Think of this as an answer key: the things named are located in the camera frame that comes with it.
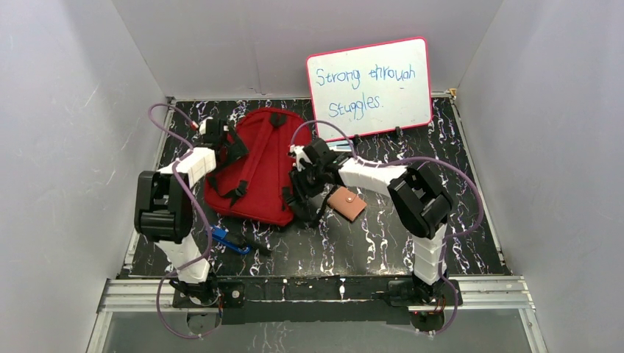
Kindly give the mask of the red student backpack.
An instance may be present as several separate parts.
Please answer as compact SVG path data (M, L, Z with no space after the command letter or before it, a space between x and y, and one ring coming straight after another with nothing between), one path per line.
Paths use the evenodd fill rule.
M221 215L252 219L283 227L294 219L289 173L294 159L288 155L294 143L311 142L304 120L289 110L265 107L247 113L235 133L247 148L239 160L215 170L205 178L204 200Z

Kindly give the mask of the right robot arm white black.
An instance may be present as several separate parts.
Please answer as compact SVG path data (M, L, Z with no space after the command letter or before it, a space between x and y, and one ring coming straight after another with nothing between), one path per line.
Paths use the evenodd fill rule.
M447 279L443 239L454 202L439 179L419 163L387 165L349 156L316 138L306 146L291 145L293 166L288 176L292 190L283 192L298 219L316 223L325 207L313 210L309 200L326 185L334 194L340 187L363 188L391 199L402 225L411 234L414 261L411 280L388 284L385 300L394 306L434 304L444 293Z

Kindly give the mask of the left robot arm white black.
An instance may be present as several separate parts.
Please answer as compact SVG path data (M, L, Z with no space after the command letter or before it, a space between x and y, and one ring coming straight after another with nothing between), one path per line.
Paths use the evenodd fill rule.
M166 255L174 271L171 281L191 287L191 296L200 305L211 306L219 299L220 287L209 278L209 251L200 250L191 235L194 215L199 214L207 232L212 228L193 188L210 173L241 159L248 149L231 122L206 118L192 127L200 135L198 143L172 132L186 151L162 168L139 174L134 227Z

